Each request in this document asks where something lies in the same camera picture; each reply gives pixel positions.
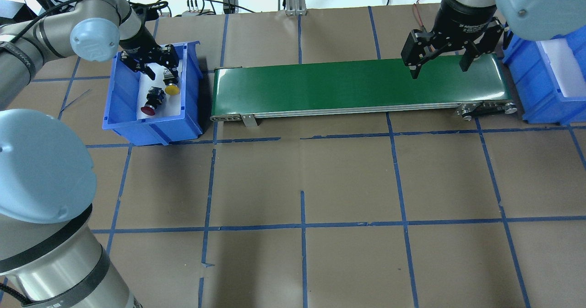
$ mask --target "red lid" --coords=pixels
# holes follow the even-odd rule
[[[155,110],[150,106],[144,106],[141,108],[142,113],[148,114],[149,116],[155,116]]]

